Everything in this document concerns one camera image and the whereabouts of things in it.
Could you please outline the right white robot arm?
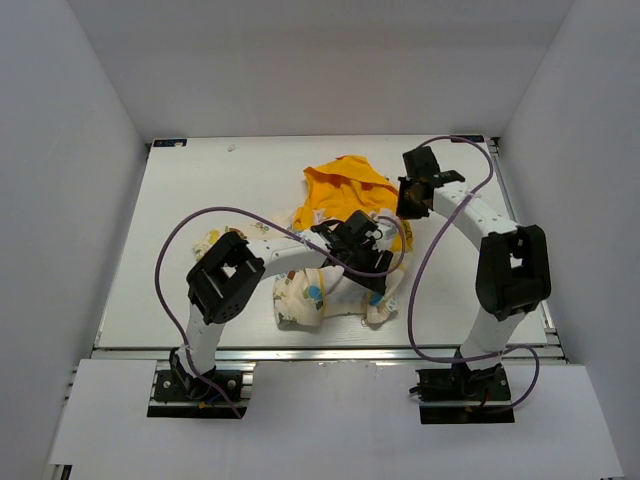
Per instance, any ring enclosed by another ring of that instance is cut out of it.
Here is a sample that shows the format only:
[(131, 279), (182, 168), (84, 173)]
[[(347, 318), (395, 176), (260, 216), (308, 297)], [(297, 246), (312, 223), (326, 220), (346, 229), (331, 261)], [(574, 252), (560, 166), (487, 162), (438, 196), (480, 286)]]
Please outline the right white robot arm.
[(397, 216), (415, 220), (436, 213), (445, 219), (436, 241), (455, 227), (478, 252), (478, 314), (448, 362), (450, 377), (444, 383), (472, 399), (497, 377), (515, 329), (550, 296), (546, 235), (537, 225), (522, 226), (495, 211), (461, 174), (442, 170), (430, 147), (404, 153), (403, 161)]

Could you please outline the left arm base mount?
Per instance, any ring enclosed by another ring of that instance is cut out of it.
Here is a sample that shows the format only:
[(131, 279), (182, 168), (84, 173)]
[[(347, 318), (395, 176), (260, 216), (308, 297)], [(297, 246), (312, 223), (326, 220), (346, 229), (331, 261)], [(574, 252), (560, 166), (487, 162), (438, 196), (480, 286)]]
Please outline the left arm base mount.
[(247, 411), (253, 374), (238, 369), (218, 368), (211, 380), (224, 392), (196, 380), (189, 393), (169, 368), (156, 371), (146, 415), (148, 418), (239, 420)]

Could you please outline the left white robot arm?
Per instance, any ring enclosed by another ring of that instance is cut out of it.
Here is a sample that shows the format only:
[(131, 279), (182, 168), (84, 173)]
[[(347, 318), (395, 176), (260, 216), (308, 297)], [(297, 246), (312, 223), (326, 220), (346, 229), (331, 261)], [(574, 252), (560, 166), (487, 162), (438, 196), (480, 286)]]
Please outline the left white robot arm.
[(224, 327), (262, 281), (275, 281), (278, 321), (310, 328), (316, 320), (346, 313), (359, 300), (383, 299), (387, 279), (404, 257), (392, 246), (403, 239), (396, 219), (362, 211), (300, 233), (284, 230), (277, 238), (224, 233), (186, 276), (189, 321), (182, 345), (170, 355), (177, 387), (189, 400), (215, 393), (236, 400), (239, 389), (216, 371), (216, 351)]

